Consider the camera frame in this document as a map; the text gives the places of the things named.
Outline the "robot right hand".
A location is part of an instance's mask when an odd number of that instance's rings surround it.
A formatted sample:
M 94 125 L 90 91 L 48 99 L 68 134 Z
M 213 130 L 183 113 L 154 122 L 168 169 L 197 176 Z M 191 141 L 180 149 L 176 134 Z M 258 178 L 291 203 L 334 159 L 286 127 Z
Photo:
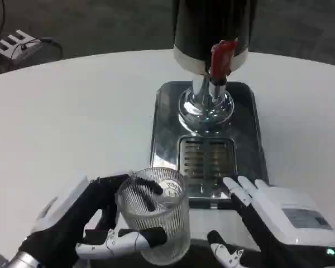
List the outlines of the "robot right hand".
M 259 247 L 227 244 L 210 231 L 210 249 L 223 267 L 335 267 L 335 229 L 310 196 L 245 176 L 222 182 L 232 209 Z

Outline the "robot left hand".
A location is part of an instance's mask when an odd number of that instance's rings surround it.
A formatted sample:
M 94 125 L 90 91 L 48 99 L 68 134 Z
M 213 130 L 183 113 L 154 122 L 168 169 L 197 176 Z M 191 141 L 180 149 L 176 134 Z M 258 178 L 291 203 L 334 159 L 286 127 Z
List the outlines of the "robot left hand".
M 152 194 L 163 193 L 158 183 L 131 174 L 84 178 L 45 207 L 19 254 L 33 267 L 73 267 L 80 259 L 106 260 L 166 244 L 162 227 L 116 230 L 116 194 L 131 181 Z

